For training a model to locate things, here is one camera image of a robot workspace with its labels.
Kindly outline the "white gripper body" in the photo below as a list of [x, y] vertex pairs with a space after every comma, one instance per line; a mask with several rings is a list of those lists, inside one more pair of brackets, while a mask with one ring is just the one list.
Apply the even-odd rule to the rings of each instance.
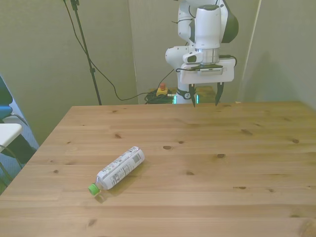
[[222, 58], [216, 64], [183, 64], [179, 68], [183, 84], [231, 82], [235, 77], [235, 59]]

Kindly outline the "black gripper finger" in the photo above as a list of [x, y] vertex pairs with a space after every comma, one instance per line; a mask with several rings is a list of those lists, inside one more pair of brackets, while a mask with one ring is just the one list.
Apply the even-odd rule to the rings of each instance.
[[215, 96], [215, 106], [217, 106], [220, 102], [221, 96], [223, 94], [224, 90], [224, 83], [223, 82], [218, 82], [217, 83], [217, 93]]
[[195, 98], [196, 87], [195, 87], [195, 84], [190, 84], [189, 85], [189, 93], [190, 93], [190, 96], [191, 96], [192, 104], [195, 107], [196, 106], [196, 98]]

